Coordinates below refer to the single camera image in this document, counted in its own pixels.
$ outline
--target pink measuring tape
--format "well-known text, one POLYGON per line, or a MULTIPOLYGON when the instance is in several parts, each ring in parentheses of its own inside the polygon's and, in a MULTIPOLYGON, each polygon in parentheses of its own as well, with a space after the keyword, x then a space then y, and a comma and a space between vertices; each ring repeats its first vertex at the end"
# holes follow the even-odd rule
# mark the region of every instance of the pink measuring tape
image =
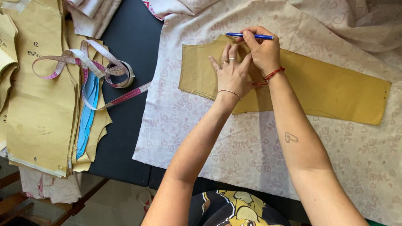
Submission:
POLYGON ((138 94, 141 94, 141 93, 147 91, 149 86, 151 85, 151 82, 149 82, 143 86, 136 88, 135 90, 132 90, 132 91, 124 94, 121 97, 114 99, 113 101, 107 103, 105 106, 103 106, 101 108, 95 108, 88 102, 87 97, 84 92, 86 80, 87 80, 88 74, 89 74, 89 70, 91 70, 96 75, 96 77, 98 77, 99 79, 105 78, 106 82, 108 82, 110 86, 115 87, 115 88, 125 88, 125 87, 129 86, 134 80, 135 76, 134 76, 132 68, 127 63, 116 59, 116 57, 114 57, 111 53, 109 53, 103 46, 101 46, 97 42, 95 42, 93 40, 83 40, 81 42, 80 49, 66 50, 62 53, 61 56, 49 55, 49 56, 43 56, 43 57, 37 58, 32 63, 32 70, 40 78, 53 79, 60 75, 60 73, 63 71, 64 67, 66 66, 66 64, 81 65, 81 68, 84 72, 84 85, 82 87, 82 92, 81 92, 82 101, 84 102, 84 104, 87 107, 89 107, 92 110, 105 109, 112 105, 121 103, 130 98, 133 98, 133 97, 137 96, 138 94), (110 61, 108 67, 111 64, 114 64, 115 66, 112 68, 104 67, 102 64, 89 59, 88 58, 88 44, 93 46, 100 54, 102 54, 104 57, 106 57, 110 61), (35 72, 35 70, 33 69, 33 66, 39 60, 56 60, 56 61, 58 61, 56 69, 52 75, 50 75, 48 77, 42 77, 35 72), (113 83, 112 80, 110 79, 110 75, 114 75, 114 76, 127 75, 127 79, 121 83, 113 83))

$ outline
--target tile floor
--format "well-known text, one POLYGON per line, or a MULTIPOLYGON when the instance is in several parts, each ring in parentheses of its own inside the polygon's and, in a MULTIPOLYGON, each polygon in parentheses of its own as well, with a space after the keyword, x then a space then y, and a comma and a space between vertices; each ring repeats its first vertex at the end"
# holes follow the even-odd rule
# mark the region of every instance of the tile floor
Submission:
MULTIPOLYGON (((0 178, 18 170, 18 167, 8 165, 8 161, 2 157, 0 157, 0 165, 2 166, 0 178)), ((83 174, 82 194, 85 194, 101 180, 101 177, 83 174)), ((144 189, 146 188, 109 180, 85 203, 85 207, 74 217, 68 218, 63 226, 137 226, 144 215, 144 208, 136 199, 136 196, 144 189)), ((152 189, 149 190, 153 195, 156 192, 152 189)), ((21 181, 0 189, 0 197, 4 198, 18 191, 21 191, 21 181)), ((146 193, 142 193, 141 197, 142 200, 148 199, 146 193)), ((33 215, 54 221, 64 213, 63 210, 57 207, 35 199, 31 200, 35 203, 32 210, 33 215)))

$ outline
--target left hand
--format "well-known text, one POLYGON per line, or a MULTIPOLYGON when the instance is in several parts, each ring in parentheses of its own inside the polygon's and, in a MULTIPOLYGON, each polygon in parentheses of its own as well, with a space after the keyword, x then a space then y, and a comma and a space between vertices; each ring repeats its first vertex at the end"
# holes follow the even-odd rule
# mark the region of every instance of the left hand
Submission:
MULTIPOLYGON (((218 91, 229 90, 235 92, 240 98, 243 98, 252 88, 254 88, 253 81, 247 82, 247 72, 248 67, 251 63, 251 54, 247 54, 243 59, 243 62, 237 62, 237 49, 238 44, 233 46, 230 43, 226 44, 226 47, 222 53, 222 66, 219 65, 216 60, 209 56, 209 61, 212 67, 215 69, 218 77, 218 91)), ((236 97, 238 96, 234 93, 227 91, 219 92, 218 94, 225 93, 225 95, 230 94, 236 97)))

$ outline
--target heart drawing on arm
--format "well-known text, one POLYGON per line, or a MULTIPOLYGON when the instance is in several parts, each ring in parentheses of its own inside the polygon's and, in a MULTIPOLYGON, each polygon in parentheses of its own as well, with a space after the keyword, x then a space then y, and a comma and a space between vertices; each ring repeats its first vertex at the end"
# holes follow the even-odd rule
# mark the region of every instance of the heart drawing on arm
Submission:
POLYGON ((286 132, 285 133, 285 141, 286 141, 286 143, 290 143, 291 141, 296 143, 299 141, 299 139, 297 137, 293 136, 292 134, 286 132))

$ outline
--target pen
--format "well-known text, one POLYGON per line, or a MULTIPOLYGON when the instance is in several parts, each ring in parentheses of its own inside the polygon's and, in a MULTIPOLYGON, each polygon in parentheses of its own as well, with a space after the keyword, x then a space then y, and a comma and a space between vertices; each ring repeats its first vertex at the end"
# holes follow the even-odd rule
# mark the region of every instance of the pen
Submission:
MULTIPOLYGON (((226 35, 235 36, 235 37, 243 37, 243 34, 241 34, 241 33, 226 33, 226 35)), ((274 37, 272 35, 254 35, 254 37, 256 37, 257 39, 268 39, 268 40, 274 39, 274 37)))

